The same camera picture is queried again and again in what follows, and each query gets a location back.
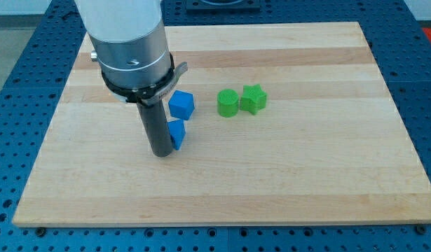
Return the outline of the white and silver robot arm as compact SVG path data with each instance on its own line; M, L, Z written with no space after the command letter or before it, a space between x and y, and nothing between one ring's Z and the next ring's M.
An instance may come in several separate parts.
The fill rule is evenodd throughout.
M75 0L106 78L145 88L172 66L161 0Z

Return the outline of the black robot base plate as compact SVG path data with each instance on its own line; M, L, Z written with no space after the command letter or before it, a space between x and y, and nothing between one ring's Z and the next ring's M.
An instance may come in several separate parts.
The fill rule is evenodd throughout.
M261 0L186 0L187 13L205 11L259 11Z

